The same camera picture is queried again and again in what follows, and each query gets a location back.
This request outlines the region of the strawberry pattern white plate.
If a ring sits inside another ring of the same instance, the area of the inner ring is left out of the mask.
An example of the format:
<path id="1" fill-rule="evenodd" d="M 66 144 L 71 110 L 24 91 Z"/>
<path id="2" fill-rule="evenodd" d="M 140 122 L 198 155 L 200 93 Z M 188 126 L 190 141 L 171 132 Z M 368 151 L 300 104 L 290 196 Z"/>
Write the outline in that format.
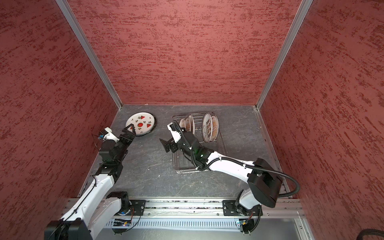
<path id="1" fill-rule="evenodd" d="M 129 117 L 126 122 L 126 126 L 128 126 L 129 124 L 134 124 L 136 136 L 144 136 L 142 135 L 142 133 L 146 130 L 147 127 L 150 126 L 150 124 L 147 124 L 147 122 L 150 120 L 149 117 L 146 117 L 146 113 L 147 112 L 136 113 Z"/>

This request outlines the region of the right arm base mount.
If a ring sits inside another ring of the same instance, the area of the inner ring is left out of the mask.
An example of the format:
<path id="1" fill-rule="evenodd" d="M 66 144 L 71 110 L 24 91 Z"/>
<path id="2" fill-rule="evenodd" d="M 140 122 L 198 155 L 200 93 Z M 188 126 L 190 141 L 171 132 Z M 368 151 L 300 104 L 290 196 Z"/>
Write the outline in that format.
<path id="1" fill-rule="evenodd" d="M 240 196 L 243 190 L 238 194 L 236 200 L 223 200 L 223 213 L 224 216 L 244 216 L 244 217 L 257 217 L 263 216 L 261 205 L 254 206 L 251 210 L 246 209 L 240 204 Z"/>

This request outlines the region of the dark striped rim plate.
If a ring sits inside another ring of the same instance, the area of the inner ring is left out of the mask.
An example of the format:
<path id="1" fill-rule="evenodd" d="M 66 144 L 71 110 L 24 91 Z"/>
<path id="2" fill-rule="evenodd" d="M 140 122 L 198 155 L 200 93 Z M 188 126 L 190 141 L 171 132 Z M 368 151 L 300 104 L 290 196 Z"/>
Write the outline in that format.
<path id="1" fill-rule="evenodd" d="M 149 120 L 150 120 L 147 122 L 147 124 L 150 124 L 150 126 L 146 128 L 146 130 L 142 133 L 142 135 L 147 135 L 147 134 L 153 132 L 156 128 L 156 125 L 157 125 L 156 117 L 150 113 L 146 113 L 146 114 L 147 114 L 146 117 L 149 117 Z"/>

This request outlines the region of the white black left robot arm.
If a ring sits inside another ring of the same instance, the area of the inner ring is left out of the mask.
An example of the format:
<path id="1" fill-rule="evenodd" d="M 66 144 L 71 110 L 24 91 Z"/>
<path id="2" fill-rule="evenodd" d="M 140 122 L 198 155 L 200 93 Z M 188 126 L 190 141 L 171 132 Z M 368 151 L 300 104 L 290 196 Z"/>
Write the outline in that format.
<path id="1" fill-rule="evenodd" d="M 46 240 L 94 240 L 114 215 L 132 217 L 134 208 L 127 192 L 110 192 L 123 170 L 122 161 L 136 137 L 133 124 L 116 137 L 110 128 L 102 131 L 102 164 L 80 199 L 58 221 L 51 221 Z"/>

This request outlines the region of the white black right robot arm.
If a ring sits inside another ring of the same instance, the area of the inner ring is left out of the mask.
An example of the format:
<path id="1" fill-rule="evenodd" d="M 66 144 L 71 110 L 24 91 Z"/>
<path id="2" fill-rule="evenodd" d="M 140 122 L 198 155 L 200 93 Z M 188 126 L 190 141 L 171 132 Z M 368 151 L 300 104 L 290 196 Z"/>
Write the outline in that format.
<path id="1" fill-rule="evenodd" d="M 269 163 L 258 158 L 256 161 L 243 161 L 220 154 L 200 144 L 190 133 L 182 133 L 177 140 L 160 139 L 165 151 L 182 152 L 192 162 L 197 171 L 215 171 L 235 177 L 248 184 L 237 199 L 239 212 L 250 210 L 256 205 L 274 208 L 283 184 L 281 173 Z"/>

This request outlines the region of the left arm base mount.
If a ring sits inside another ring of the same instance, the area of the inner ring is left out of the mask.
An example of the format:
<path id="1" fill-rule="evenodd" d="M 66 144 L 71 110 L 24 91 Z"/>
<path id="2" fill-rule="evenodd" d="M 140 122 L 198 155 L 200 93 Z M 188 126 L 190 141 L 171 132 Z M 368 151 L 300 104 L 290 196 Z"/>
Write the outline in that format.
<path id="1" fill-rule="evenodd" d="M 142 216 L 144 214 L 146 200 L 133 200 L 130 199 L 127 192 L 111 192 L 107 195 L 106 199 L 119 199 L 121 207 L 115 213 L 118 216 Z"/>

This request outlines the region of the red rimmed white plate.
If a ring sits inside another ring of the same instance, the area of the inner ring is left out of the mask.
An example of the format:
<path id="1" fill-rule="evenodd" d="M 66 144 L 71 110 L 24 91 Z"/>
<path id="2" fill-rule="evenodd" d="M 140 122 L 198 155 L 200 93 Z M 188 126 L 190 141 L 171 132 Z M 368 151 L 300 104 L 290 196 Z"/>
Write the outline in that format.
<path id="1" fill-rule="evenodd" d="M 206 113 L 203 118 L 203 127 L 202 127 L 203 140 L 205 143 L 209 143 L 211 141 L 212 132 L 213 132 L 212 116 L 210 113 Z"/>

